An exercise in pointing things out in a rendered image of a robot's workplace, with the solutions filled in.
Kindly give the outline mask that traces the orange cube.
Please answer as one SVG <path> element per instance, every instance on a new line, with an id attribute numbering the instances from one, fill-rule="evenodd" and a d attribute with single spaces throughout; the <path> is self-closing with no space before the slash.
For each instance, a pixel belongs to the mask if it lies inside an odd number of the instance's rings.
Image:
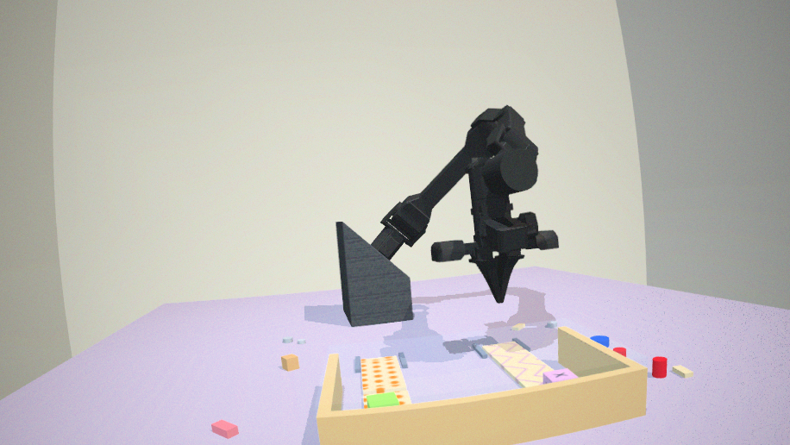
<path id="1" fill-rule="evenodd" d="M 300 368 L 298 364 L 298 357 L 294 354 L 281 356 L 281 364 L 282 368 L 288 372 Z"/>

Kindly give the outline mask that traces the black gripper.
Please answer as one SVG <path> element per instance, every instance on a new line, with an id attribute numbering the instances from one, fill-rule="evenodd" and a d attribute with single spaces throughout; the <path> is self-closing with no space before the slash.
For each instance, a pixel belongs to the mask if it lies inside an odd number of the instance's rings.
<path id="1" fill-rule="evenodd" d="M 489 197 L 472 201 L 471 215 L 473 215 L 474 233 L 472 243 L 457 241 L 439 241 L 431 246 L 431 259 L 435 262 L 450 262 L 461 260 L 464 255 L 470 255 L 469 262 L 476 263 L 480 272 L 490 287 L 490 291 L 497 303 L 503 303 L 511 272 L 520 259 L 524 258 L 521 248 L 512 249 L 510 252 L 500 253 L 493 258 L 492 252 L 496 250 L 490 246 L 479 248 L 477 241 L 477 226 L 480 212 L 487 211 L 488 217 L 501 216 L 501 209 L 513 210 L 508 197 Z M 549 250 L 559 248 L 558 235 L 553 230 L 538 231 L 538 235 L 528 237 L 526 249 L 539 248 Z"/>

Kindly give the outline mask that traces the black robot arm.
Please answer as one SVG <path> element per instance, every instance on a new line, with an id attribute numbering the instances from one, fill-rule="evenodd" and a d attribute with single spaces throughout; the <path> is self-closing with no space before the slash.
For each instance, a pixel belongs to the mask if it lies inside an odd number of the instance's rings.
<path id="1" fill-rule="evenodd" d="M 404 243 L 412 247 L 426 233 L 432 209 L 466 174 L 471 201 L 509 197 L 533 187 L 538 177 L 539 153 L 526 136 L 524 124 L 525 120 L 511 106 L 484 110 L 467 131 L 465 147 L 421 193 L 398 202 L 384 216 L 380 223 L 385 227 L 371 246 L 388 260 Z M 528 237 L 538 235 L 536 213 L 528 211 L 512 218 L 510 211 L 500 212 L 501 216 L 491 218 L 487 211 L 479 213 L 479 248 L 490 246 L 500 253 L 527 248 Z"/>

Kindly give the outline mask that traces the cream flat bar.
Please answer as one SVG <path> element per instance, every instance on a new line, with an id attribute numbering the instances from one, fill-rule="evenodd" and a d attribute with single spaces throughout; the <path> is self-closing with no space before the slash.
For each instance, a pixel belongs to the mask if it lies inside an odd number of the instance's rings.
<path id="1" fill-rule="evenodd" d="M 687 368 L 683 367 L 682 365 L 674 366 L 672 371 L 674 373 L 679 374 L 680 376 L 682 376 L 685 379 L 689 378 L 689 377 L 693 377 L 693 372 L 691 370 L 689 371 Z"/>

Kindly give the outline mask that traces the tan open-top rectangular tray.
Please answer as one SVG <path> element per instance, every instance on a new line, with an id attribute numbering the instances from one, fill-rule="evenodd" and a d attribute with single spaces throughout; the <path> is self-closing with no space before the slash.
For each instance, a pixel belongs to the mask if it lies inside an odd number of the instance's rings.
<path id="1" fill-rule="evenodd" d="M 646 412 L 648 357 L 566 318 L 329 345 L 320 445 L 513 445 Z"/>

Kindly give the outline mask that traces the pink rectangular block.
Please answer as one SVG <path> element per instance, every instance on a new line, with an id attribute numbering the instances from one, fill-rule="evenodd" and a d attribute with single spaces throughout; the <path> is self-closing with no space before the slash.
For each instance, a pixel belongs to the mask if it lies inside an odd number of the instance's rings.
<path id="1" fill-rule="evenodd" d="M 239 434 L 238 427 L 232 423 L 224 420 L 217 421 L 211 425 L 213 433 L 216 433 L 225 438 L 231 438 Z"/>

